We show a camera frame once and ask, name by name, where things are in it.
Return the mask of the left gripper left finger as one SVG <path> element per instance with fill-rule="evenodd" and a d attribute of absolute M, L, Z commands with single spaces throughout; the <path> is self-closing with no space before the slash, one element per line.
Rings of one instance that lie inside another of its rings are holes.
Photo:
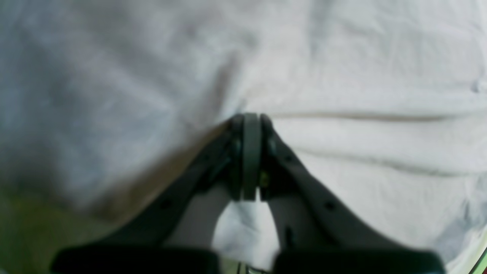
<path fill-rule="evenodd" d="M 244 115 L 205 146 L 151 205 L 91 244 L 60 251 L 53 274 L 220 274 L 218 219 L 241 195 Z"/>

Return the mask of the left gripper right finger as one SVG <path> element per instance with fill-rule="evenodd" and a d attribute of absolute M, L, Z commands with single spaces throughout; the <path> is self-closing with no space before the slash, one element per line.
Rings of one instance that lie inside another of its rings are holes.
<path fill-rule="evenodd" d="M 260 191 L 280 252 L 274 274 L 444 274 L 430 251 L 406 248 L 360 220 L 306 169 L 269 117 L 245 114 L 245 199 Z"/>

